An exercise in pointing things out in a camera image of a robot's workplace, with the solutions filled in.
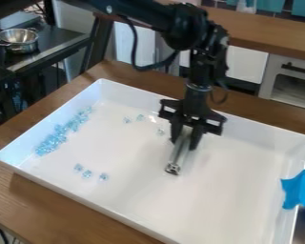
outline white plastic tray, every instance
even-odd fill
[[[205,135],[173,176],[164,172],[173,145],[169,122],[157,116],[161,98],[98,80],[1,150],[0,161],[167,243],[291,243],[297,209],[281,208],[280,178],[305,168],[305,135],[223,113],[223,135]],[[56,124],[87,106],[90,120],[67,143],[34,153]]]

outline wooden countertop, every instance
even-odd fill
[[[171,3],[168,0],[159,2]],[[305,60],[305,23],[233,10],[201,8],[208,12],[211,20],[229,32],[231,45]],[[121,21],[115,16],[96,15]]]
[[[59,108],[98,78],[174,98],[183,95],[183,79],[127,64],[104,61],[0,127],[0,149]],[[218,110],[305,133],[305,110],[230,91]],[[67,197],[30,182],[0,163],[0,227],[33,244],[160,243]]]

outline metal bolt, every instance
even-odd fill
[[[109,13],[109,14],[112,13],[112,6],[111,6],[111,5],[108,5],[108,6],[106,7],[106,12]]]

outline stainless steel bowl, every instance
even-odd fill
[[[13,53],[31,53],[38,48],[38,34],[33,29],[8,29],[0,32],[0,46]]]

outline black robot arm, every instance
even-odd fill
[[[191,4],[162,5],[153,0],[64,1],[89,10],[99,10],[122,17],[134,34],[132,65],[137,70],[146,71],[156,66],[135,65],[137,34],[132,20],[144,22],[153,30],[159,31],[166,43],[174,49],[174,54],[168,60],[155,65],[169,65],[180,51],[190,50],[190,77],[184,98],[178,101],[162,100],[159,116],[172,124],[173,143],[181,134],[183,126],[193,128],[191,150],[198,146],[204,133],[222,133],[226,118],[213,112],[206,100],[208,94],[212,94],[212,85],[215,82],[220,83],[226,75],[229,37],[221,26],[208,20],[206,11]]]

